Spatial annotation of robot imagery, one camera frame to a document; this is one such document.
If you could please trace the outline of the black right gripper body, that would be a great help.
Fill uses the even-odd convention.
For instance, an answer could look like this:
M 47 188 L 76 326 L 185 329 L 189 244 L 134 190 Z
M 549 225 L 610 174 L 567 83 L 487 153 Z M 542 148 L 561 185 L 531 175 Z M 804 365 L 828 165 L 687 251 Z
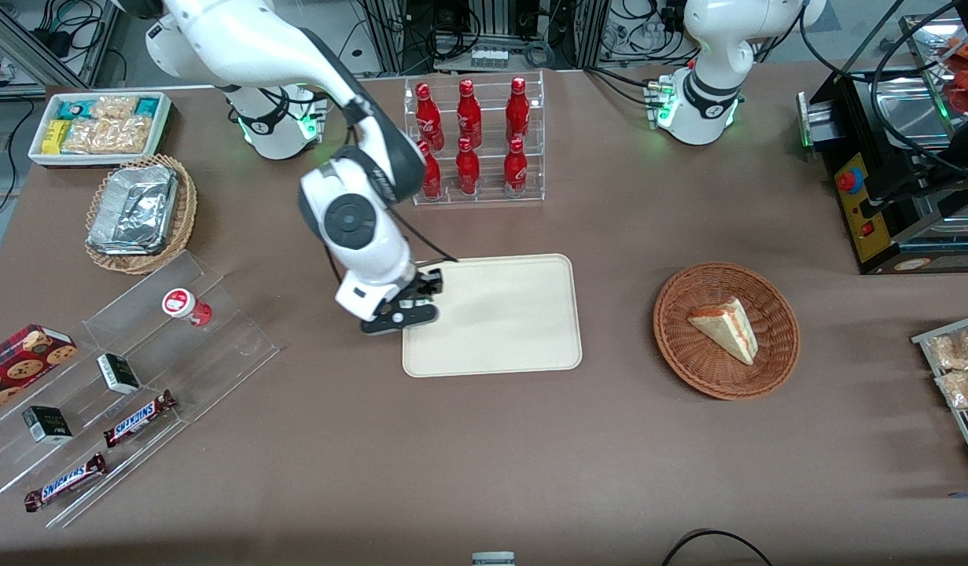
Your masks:
M 425 311 L 433 307 L 436 295 L 444 292 L 443 270 L 431 268 L 418 271 L 411 283 L 402 289 L 390 302 L 394 311 Z

